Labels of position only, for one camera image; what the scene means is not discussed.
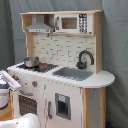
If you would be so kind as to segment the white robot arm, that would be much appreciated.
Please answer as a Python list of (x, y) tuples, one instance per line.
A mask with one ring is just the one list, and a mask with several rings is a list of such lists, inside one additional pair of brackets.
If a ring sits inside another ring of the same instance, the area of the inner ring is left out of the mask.
[[(15, 91), (20, 84), (6, 71), (0, 71), (0, 110), (8, 106), (9, 90)], [(28, 113), (17, 119), (0, 121), (0, 128), (41, 128), (37, 115)]]

